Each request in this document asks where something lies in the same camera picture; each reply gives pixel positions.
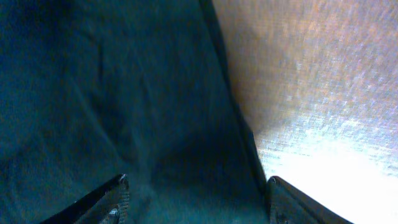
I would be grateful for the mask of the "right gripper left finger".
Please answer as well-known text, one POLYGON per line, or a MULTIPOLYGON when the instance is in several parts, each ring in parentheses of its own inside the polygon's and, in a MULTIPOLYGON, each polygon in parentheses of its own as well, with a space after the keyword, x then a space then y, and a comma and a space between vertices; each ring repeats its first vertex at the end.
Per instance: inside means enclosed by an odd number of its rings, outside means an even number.
POLYGON ((129 182, 119 174, 40 224, 125 224, 129 182))

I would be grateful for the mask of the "black shorts garment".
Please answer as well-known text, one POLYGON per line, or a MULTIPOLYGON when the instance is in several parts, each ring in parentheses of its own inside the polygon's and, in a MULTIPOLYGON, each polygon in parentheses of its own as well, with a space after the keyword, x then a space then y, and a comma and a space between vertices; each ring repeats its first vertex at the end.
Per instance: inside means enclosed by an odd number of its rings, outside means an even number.
POLYGON ((128 223, 269 221, 213 3, 1 0, 1 222, 118 174, 128 223))

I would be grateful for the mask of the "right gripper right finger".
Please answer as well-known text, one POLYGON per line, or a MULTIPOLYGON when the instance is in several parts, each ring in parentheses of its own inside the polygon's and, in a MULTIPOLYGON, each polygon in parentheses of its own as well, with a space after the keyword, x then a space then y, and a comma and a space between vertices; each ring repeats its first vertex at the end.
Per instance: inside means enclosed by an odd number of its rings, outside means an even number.
POLYGON ((352 224, 279 176, 267 182, 270 224, 352 224))

